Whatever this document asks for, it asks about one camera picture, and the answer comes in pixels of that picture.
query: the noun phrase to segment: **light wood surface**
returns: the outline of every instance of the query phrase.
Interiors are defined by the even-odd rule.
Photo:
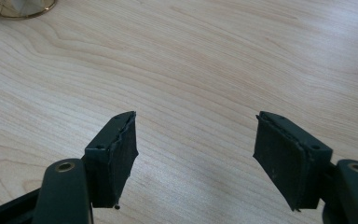
[[[322,223],[253,159],[260,110],[358,160],[358,0],[61,0],[0,18],[0,204],[137,111],[121,209],[96,223]]]

